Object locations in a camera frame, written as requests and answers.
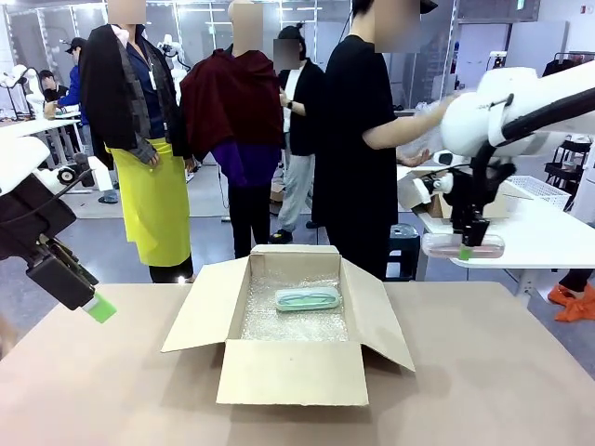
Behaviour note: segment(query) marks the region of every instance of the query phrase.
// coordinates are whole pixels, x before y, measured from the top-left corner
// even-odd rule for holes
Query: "black pants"
[[[256,244],[267,244],[271,233],[271,183],[257,188],[230,186],[230,219],[235,258],[250,255],[252,234]]]
[[[560,281],[560,285],[565,286],[570,291],[582,293],[585,291],[588,279],[593,274],[593,269],[571,269]]]
[[[381,281],[387,277],[391,223],[332,218],[326,221],[328,240],[351,263]]]
[[[192,256],[175,267],[149,267],[153,283],[178,283],[178,278],[189,279],[194,274]]]

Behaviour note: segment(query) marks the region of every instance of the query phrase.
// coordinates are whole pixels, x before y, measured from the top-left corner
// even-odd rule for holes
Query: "bubble wrap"
[[[336,308],[277,311],[276,291],[317,286],[338,289],[338,278],[307,278],[296,283],[274,277],[253,277],[245,306],[241,338],[259,341],[348,341],[342,297]]]

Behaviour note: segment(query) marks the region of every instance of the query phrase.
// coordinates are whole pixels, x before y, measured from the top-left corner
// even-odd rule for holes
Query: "person in black t-shirt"
[[[396,147],[438,125],[451,99],[433,112],[395,119],[386,63],[376,47],[399,40],[436,5],[430,0],[353,0],[350,34],[326,68],[330,140],[316,163],[330,242],[343,257],[386,277],[390,226],[397,222],[397,162],[420,165],[428,151],[403,158]]]
[[[54,102],[60,98],[64,98],[68,94],[68,88],[64,85],[59,85],[54,78],[54,73],[50,70],[40,71],[39,78],[44,88],[46,102]]]

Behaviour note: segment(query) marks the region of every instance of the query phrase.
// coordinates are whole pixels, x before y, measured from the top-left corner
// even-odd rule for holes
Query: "glass wall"
[[[272,58],[273,40],[284,26],[302,22],[308,55],[323,70],[342,36],[349,31],[350,0],[260,0],[263,4],[263,52]],[[419,101],[436,99],[442,91],[443,71],[449,49],[455,0],[435,0],[439,8],[422,16],[416,54],[387,54],[386,61],[395,105],[415,107]],[[162,1],[147,4],[147,38],[157,45],[166,34],[181,42],[185,63],[193,66],[215,48],[231,44],[228,1]],[[73,64],[64,53],[75,36],[87,38],[106,23],[102,3],[69,7],[37,8],[8,12],[18,63],[49,68],[63,83]]]

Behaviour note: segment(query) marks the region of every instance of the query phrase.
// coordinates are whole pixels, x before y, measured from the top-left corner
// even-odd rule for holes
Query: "blue jacket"
[[[81,122],[83,125],[88,125],[89,121],[86,119],[83,105],[81,104],[81,79],[78,74],[78,65],[74,65],[71,70],[71,88],[68,90],[68,95],[64,98],[58,99],[58,105],[61,107],[68,107],[71,105],[78,105],[81,111]]]

